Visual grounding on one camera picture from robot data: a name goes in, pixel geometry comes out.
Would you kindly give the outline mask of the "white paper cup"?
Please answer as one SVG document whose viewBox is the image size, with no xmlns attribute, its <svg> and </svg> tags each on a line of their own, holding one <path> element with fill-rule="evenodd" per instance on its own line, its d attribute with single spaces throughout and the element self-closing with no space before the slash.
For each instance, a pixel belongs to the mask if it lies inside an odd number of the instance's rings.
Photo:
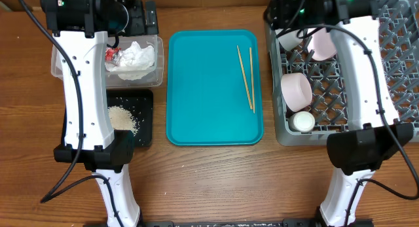
<svg viewBox="0 0 419 227">
<path fill-rule="evenodd" d="M 289 118 L 289 127 L 293 131 L 310 132 L 315 126 L 314 116 L 306 111 L 295 113 Z"/>
</svg>

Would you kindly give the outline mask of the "grey round bowl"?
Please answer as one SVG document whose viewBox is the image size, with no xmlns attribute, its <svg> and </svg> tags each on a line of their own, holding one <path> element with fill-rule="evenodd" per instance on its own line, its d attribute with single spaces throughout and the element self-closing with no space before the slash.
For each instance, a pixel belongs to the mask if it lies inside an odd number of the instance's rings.
<svg viewBox="0 0 419 227">
<path fill-rule="evenodd" d="M 286 51 L 291 51 L 295 47 L 301 44 L 302 39 L 297 37 L 297 30 L 292 31 L 288 34 L 285 34 L 275 40 L 275 45 L 277 49 L 284 49 Z"/>
</svg>

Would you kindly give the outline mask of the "red foil snack wrapper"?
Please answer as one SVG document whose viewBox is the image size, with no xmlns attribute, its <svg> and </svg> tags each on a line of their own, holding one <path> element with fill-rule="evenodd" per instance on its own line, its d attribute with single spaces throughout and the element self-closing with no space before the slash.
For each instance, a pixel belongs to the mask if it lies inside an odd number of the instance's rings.
<svg viewBox="0 0 419 227">
<path fill-rule="evenodd" d="M 105 62 L 118 65 L 120 61 L 121 48 L 107 48 L 105 51 Z"/>
</svg>

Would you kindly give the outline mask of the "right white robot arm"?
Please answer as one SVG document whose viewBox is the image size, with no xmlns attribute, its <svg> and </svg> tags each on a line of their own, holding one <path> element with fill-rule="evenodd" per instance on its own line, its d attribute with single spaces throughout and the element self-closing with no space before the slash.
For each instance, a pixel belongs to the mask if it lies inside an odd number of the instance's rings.
<svg viewBox="0 0 419 227">
<path fill-rule="evenodd" d="M 284 226 L 371 226 L 355 210 L 382 162 L 418 140 L 418 99 L 400 92 L 418 65 L 417 40 L 405 29 L 415 4 L 378 0 L 270 0 L 263 18 L 273 79 L 276 139 L 285 146 L 325 145 L 333 175 L 314 218 Z"/>
</svg>

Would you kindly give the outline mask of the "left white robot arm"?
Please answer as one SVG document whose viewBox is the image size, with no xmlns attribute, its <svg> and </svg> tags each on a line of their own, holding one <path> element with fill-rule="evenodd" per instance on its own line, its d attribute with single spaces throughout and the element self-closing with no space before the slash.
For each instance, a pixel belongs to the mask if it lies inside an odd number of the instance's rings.
<svg viewBox="0 0 419 227">
<path fill-rule="evenodd" d="M 107 109 L 105 51 L 109 37 L 158 33 L 155 4 L 141 0 L 40 0 L 58 50 L 65 92 L 57 162 L 82 163 L 100 188 L 108 226 L 142 226 L 128 165 L 134 135 L 115 130 Z"/>
</svg>

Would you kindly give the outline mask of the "small pink bowl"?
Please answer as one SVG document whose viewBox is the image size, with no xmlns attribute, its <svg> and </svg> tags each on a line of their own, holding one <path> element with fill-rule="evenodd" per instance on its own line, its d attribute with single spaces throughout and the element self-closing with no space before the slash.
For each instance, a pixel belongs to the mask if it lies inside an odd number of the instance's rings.
<svg viewBox="0 0 419 227">
<path fill-rule="evenodd" d="M 302 110 L 312 102 L 311 85 L 302 73 L 289 73 L 281 78 L 281 89 L 286 105 L 293 112 Z"/>
</svg>

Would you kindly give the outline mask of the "large white round plate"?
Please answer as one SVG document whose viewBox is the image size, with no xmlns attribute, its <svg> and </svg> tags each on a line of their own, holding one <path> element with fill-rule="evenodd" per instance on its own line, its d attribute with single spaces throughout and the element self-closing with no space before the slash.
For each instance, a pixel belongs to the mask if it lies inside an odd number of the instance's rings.
<svg viewBox="0 0 419 227">
<path fill-rule="evenodd" d="M 312 38 L 308 43 L 307 51 L 311 52 L 312 50 L 314 51 L 312 58 L 315 61 L 328 60 L 337 53 L 330 33 L 328 33 L 325 28 L 312 35 Z"/>
</svg>

